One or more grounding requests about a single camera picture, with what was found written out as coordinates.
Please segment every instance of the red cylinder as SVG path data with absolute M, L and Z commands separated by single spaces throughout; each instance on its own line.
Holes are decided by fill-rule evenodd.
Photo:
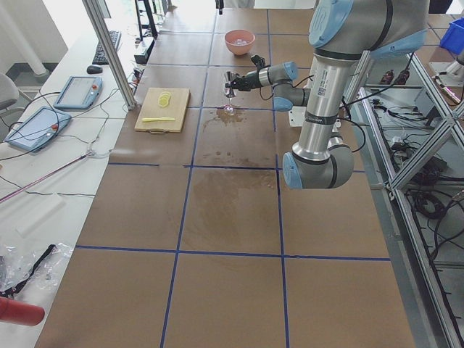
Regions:
M 42 307 L 0 297 L 0 321 L 6 323 L 35 326 L 45 316 Z

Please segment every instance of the wooden cutting board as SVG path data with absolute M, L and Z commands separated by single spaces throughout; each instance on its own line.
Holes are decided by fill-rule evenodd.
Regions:
M 158 98 L 162 92 L 170 92 L 169 105 L 161 107 Z M 140 114 L 138 115 L 135 130 L 139 132 L 159 131 L 180 133 L 183 119 L 186 116 L 190 90 L 188 88 L 149 88 Z M 174 121 L 142 122 L 143 118 L 172 117 Z

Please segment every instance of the black keyboard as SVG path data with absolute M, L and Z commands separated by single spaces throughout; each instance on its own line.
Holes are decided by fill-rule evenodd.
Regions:
M 111 37 L 111 41 L 113 42 L 113 46 L 116 48 L 119 46 L 119 41 L 121 40 L 121 32 L 116 31 L 116 30 L 111 30 L 109 32 L 109 36 Z M 95 57 L 94 60 L 92 61 L 92 64 L 97 64 L 97 65 L 108 65 L 108 59 L 107 56 L 105 56 L 103 47 L 99 43 L 96 45 L 96 50 L 95 50 Z

